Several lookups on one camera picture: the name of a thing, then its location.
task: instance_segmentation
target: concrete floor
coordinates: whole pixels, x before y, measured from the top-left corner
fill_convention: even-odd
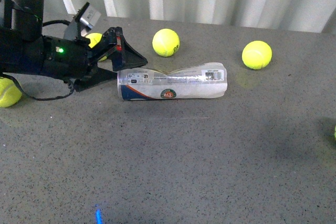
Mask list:
[[[59,18],[71,19],[45,20]],[[94,31],[110,26],[123,27],[149,68],[223,63],[227,92],[127,102],[111,81],[1,109],[0,223],[96,223],[97,207],[106,224],[336,222],[335,35],[122,18]],[[151,46],[166,27],[181,39],[170,58]],[[253,40],[273,49],[263,70],[241,61]],[[68,91],[17,77],[37,97]]]

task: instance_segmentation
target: barcode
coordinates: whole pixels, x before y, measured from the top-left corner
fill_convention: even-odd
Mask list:
[[[207,81],[218,81],[222,79],[221,72],[206,72],[205,77]]]

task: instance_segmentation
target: tennis ball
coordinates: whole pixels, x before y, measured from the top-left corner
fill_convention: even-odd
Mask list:
[[[17,103],[22,96],[21,91],[12,80],[0,78],[0,107],[6,108]]]
[[[272,49],[267,43],[255,40],[246,45],[241,56],[247,67],[261,69],[271,61]]]
[[[93,48],[96,44],[99,43],[99,41],[101,40],[102,37],[103,37],[103,34],[100,34],[100,33],[88,34],[86,36],[86,38],[90,39],[89,47]],[[101,61],[106,60],[106,59],[107,59],[107,56],[104,56],[103,58],[101,58],[100,60],[98,60],[98,62],[101,62]]]
[[[152,44],[158,55],[169,57],[178,51],[180,38],[173,30],[161,29],[154,35]]]

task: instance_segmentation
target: logo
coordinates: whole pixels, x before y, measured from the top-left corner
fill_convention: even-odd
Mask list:
[[[161,97],[165,99],[175,98],[176,92],[172,89],[165,89],[161,92]]]

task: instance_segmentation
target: label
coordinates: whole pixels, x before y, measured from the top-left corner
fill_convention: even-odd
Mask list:
[[[153,79],[147,73],[129,73],[127,83],[131,84],[153,84]]]
[[[161,92],[161,98],[172,99],[176,97],[176,92],[173,89],[165,89]]]
[[[224,70],[202,70],[204,81],[224,81]]]

